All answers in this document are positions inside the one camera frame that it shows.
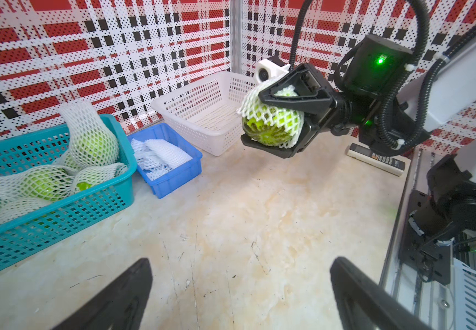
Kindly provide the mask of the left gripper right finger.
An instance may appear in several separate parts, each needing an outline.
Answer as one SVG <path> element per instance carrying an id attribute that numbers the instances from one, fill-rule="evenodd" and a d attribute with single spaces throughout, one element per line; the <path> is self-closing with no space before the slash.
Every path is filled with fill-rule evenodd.
<path id="1" fill-rule="evenodd" d="M 330 268 L 334 297 L 344 329 L 428 329 L 345 257 Z"/>

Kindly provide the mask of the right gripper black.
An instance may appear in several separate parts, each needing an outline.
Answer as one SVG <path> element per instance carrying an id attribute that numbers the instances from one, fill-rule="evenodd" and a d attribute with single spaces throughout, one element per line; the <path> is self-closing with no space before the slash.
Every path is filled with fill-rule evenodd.
<path id="1" fill-rule="evenodd" d="M 279 96 L 278 92 L 293 86 L 296 96 Z M 370 99 L 348 92 L 337 92 L 315 66 L 298 65 L 282 78 L 263 87 L 258 94 L 262 103 L 278 108 L 301 111 L 317 121 L 322 131 L 335 136 L 347 135 L 365 123 L 370 113 Z M 317 125 L 306 118 L 300 134 L 290 136 L 284 128 L 261 124 L 255 119 L 242 120 L 245 147 L 257 149 L 278 158 L 288 159 L 304 151 L 320 133 Z"/>

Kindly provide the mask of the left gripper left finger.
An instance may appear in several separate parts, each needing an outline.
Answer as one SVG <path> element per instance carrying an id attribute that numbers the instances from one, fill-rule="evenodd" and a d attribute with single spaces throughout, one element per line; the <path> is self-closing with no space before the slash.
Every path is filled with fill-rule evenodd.
<path id="1" fill-rule="evenodd" d="M 139 329 L 151 292 L 148 258 L 140 258 L 56 329 Z"/>

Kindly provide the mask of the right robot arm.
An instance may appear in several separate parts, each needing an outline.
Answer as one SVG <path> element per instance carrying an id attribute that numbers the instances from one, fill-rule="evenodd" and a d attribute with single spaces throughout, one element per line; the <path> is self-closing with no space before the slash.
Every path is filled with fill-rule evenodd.
<path id="1" fill-rule="evenodd" d="M 410 3 L 417 21 L 413 48 L 367 35 L 341 59 L 329 82 L 310 63 L 296 64 L 301 29 L 310 6 L 299 11 L 288 63 L 261 60 L 256 86 L 237 110 L 242 143 L 280 158 L 304 151 L 323 132 L 343 136 L 355 127 L 359 146 L 378 161 L 392 160 L 428 140 L 435 129 L 476 100 L 476 24 L 421 77 L 411 80 L 429 40 L 429 11 Z M 427 282 L 448 285 L 447 247 L 476 232 L 476 140 L 444 156 L 427 173 L 429 194 L 407 218 L 400 260 Z"/>

